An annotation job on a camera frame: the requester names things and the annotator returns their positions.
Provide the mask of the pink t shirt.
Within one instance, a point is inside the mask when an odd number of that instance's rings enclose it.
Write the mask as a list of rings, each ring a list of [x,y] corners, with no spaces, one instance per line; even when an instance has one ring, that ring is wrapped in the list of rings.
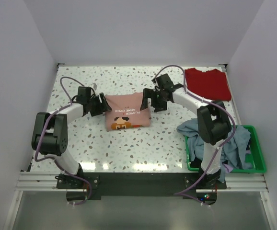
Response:
[[[140,109],[143,93],[106,95],[105,98],[112,108],[111,111],[105,113],[107,131],[150,126],[149,109]]]

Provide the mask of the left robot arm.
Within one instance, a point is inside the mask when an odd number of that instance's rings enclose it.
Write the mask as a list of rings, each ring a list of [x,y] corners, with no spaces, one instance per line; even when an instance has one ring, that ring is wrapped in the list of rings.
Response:
[[[103,93],[96,94],[93,88],[80,86],[77,94],[69,97],[66,106],[36,115],[31,141],[34,161],[53,161],[60,169],[56,177],[58,186],[71,189],[92,187],[84,177],[82,166],[68,151],[68,125],[87,114],[97,116],[111,111]]]

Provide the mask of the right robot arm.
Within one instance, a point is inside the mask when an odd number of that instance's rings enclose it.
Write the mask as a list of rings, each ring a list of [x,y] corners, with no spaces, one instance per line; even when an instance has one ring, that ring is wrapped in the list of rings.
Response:
[[[223,145],[235,132],[235,122],[222,101],[210,101],[190,92],[186,83],[174,84],[168,74],[152,80],[153,89],[143,90],[141,110],[148,106],[155,112],[167,110],[167,103],[179,104],[197,116],[198,134],[204,142],[199,177],[190,186],[210,188],[220,176],[220,155]]]

